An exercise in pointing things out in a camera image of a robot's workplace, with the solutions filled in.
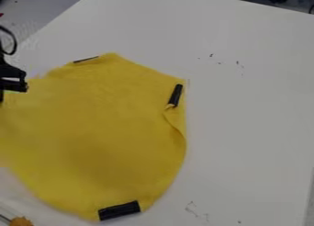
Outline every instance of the black tape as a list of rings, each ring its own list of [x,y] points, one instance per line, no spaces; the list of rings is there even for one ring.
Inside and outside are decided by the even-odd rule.
[[[171,95],[168,104],[174,105],[175,107],[178,106],[180,96],[182,94],[183,86],[181,84],[177,84],[174,88],[173,94]]]
[[[83,59],[83,60],[79,60],[79,61],[73,61],[74,63],[78,63],[78,62],[84,62],[84,61],[89,61],[89,60],[93,60],[98,58],[99,56],[95,56],[95,57],[91,57],[91,58],[87,58],[87,59]]]
[[[134,213],[140,212],[140,205],[137,200],[131,201],[126,204],[117,205],[109,208],[100,209],[98,211],[99,219],[103,220],[110,220],[117,217],[130,215]]]

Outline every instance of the yellow fabric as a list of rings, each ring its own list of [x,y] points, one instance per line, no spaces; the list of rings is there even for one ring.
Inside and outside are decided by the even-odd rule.
[[[185,95],[178,79],[109,53],[68,63],[7,94],[0,107],[2,162],[35,196],[89,220],[138,200],[146,210],[185,156]]]

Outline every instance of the white surface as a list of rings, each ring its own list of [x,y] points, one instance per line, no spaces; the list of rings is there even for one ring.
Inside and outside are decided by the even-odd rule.
[[[0,24],[11,29],[18,41],[50,23],[79,0],[3,0],[0,4]]]
[[[312,15],[235,0],[83,0],[13,62],[33,76],[116,51],[189,79],[179,176],[148,211],[106,225],[296,226],[314,165],[313,30]],[[6,204],[47,225],[88,225],[14,189]]]

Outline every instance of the yellow object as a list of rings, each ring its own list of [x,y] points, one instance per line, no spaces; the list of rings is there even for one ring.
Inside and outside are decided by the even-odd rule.
[[[34,226],[30,220],[27,220],[25,217],[17,217],[11,220],[10,226]]]
[[[71,62],[7,94],[0,152],[52,206],[89,220],[138,201],[146,210],[173,182],[185,157],[185,95],[178,79],[109,53]]]

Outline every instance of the white table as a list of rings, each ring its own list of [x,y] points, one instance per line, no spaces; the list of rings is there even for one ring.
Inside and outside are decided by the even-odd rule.
[[[189,145],[162,198],[106,225],[303,224],[314,166],[314,16],[235,0],[82,0],[25,41],[13,63],[33,76],[109,51],[189,79]],[[1,176],[7,205],[45,225],[90,225]]]

